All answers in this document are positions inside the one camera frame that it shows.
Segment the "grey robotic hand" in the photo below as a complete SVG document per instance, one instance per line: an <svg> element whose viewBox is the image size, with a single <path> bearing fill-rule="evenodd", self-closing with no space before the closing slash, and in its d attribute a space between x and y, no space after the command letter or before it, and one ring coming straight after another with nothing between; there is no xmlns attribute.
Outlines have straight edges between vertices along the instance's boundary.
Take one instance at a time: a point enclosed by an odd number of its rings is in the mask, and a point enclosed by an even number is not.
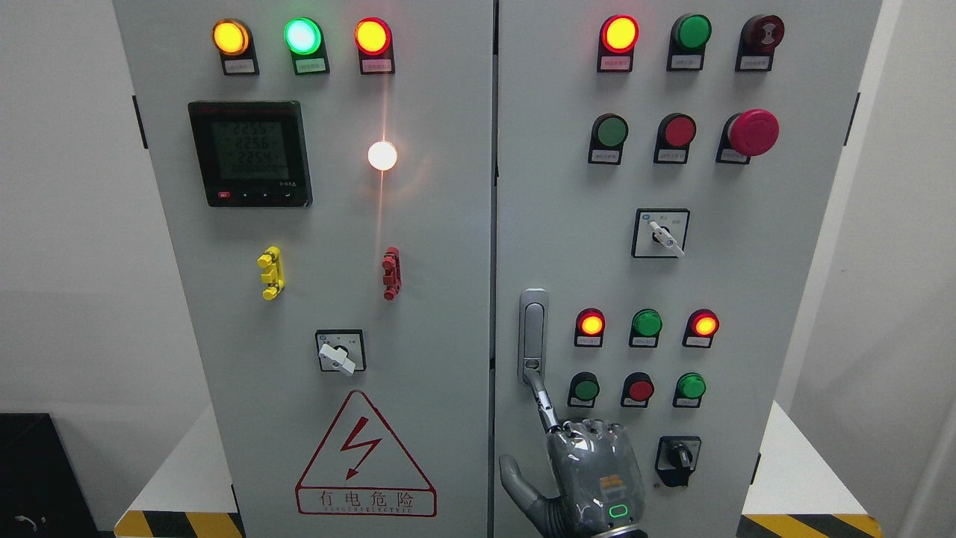
<svg viewBox="0 0 956 538"><path fill-rule="evenodd" d="M545 498L512 456L499 457L500 480L543 537L591 537L639 525L645 509L638 460L624 425L600 419L560 421L542 376L528 372L560 495Z"/></svg>

